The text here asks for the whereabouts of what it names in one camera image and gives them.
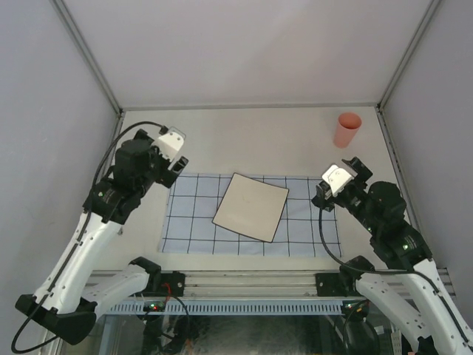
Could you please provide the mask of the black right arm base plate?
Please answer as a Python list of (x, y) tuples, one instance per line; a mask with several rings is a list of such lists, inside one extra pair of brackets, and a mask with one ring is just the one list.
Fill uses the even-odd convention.
[(316, 290), (319, 297), (360, 297), (355, 289), (355, 280), (340, 273), (315, 274)]

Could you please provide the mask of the light blue checked placemat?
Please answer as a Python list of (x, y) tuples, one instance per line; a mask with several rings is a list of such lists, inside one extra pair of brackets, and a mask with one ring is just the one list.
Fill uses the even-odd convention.
[(169, 193), (159, 251), (258, 257), (340, 257), (335, 212), (319, 212), (312, 202), (319, 179), (305, 176), (253, 175), (252, 179), (288, 190), (272, 242), (258, 241), (213, 222), (230, 175), (185, 174)]

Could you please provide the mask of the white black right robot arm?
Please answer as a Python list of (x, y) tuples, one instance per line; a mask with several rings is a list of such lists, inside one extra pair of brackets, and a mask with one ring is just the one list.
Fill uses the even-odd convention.
[(446, 290), (421, 233), (405, 220), (406, 201), (387, 181), (368, 184), (372, 172), (352, 158), (331, 165), (316, 186), (312, 204), (320, 212), (346, 209), (370, 234), (370, 245), (386, 265), (378, 270), (363, 256), (343, 262), (339, 285), (373, 303), (400, 331), (415, 354), (471, 354), (472, 328)]

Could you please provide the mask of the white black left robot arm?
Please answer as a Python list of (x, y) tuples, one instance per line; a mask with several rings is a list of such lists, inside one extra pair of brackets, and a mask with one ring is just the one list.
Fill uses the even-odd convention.
[(87, 286), (92, 270), (130, 214), (140, 206), (153, 184), (171, 188), (188, 159), (180, 155), (185, 137), (160, 127), (157, 138), (140, 129), (108, 153), (114, 164), (104, 177), (94, 177), (76, 230), (48, 278), (32, 294), (22, 294), (15, 307), (56, 339), (70, 345), (84, 340), (95, 323), (112, 307), (133, 294), (147, 296), (162, 287), (161, 267), (133, 259), (124, 270), (94, 287)]

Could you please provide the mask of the pink plastic cup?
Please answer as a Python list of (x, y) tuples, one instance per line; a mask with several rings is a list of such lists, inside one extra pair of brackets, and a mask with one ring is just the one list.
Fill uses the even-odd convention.
[(353, 112), (340, 114), (333, 138), (334, 145), (341, 149), (348, 147), (358, 130), (361, 128), (361, 125), (362, 119), (357, 114)]

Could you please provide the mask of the white square plate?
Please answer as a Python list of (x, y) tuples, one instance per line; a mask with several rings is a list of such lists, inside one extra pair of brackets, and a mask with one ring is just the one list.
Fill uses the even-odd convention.
[(241, 174), (233, 174), (212, 223), (260, 242), (271, 243), (289, 195), (274, 186)]

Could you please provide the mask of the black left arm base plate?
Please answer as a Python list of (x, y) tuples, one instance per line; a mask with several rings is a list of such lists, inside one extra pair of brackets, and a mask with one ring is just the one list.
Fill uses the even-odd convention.
[(173, 271), (156, 273), (150, 276), (145, 292), (152, 294), (164, 293), (181, 297), (186, 286), (186, 276), (184, 273)]

